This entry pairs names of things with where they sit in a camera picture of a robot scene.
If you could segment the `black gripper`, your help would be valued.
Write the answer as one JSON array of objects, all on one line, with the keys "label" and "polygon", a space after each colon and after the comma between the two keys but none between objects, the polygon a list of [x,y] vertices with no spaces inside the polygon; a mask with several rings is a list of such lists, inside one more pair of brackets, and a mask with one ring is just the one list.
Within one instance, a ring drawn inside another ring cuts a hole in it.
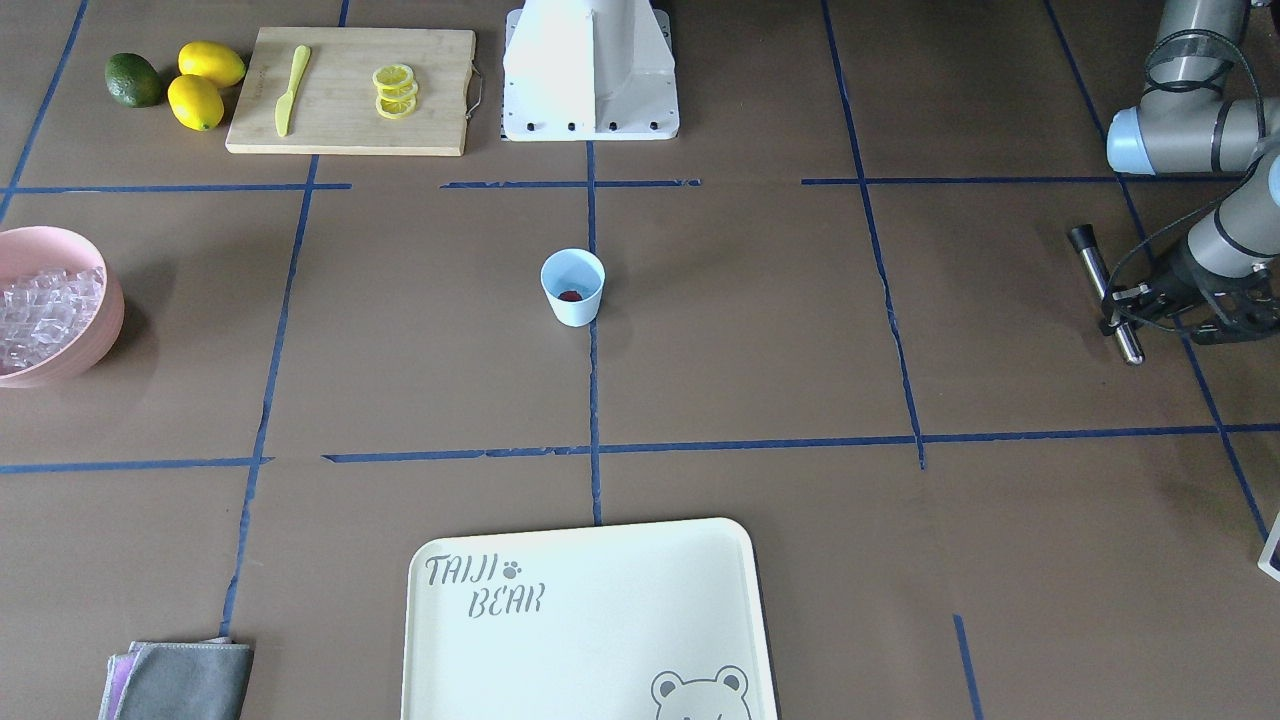
[{"label": "black gripper", "polygon": [[1110,292],[1101,309],[1100,332],[1106,336],[1153,327],[1197,345],[1230,345],[1279,331],[1277,296],[1266,266],[1229,278],[1174,263],[1134,287]]}]

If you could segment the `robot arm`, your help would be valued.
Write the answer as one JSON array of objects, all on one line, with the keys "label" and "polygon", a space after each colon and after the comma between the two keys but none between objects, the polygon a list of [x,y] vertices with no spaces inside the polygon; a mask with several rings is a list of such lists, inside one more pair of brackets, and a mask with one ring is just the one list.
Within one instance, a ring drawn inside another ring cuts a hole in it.
[{"label": "robot arm", "polygon": [[1130,176],[1236,173],[1239,183],[1126,288],[1103,282],[1100,329],[1119,334],[1204,311],[1184,336],[1198,345],[1277,333],[1277,100],[1242,51],[1248,1],[1169,1],[1144,61],[1138,104],[1107,133],[1111,168]]}]

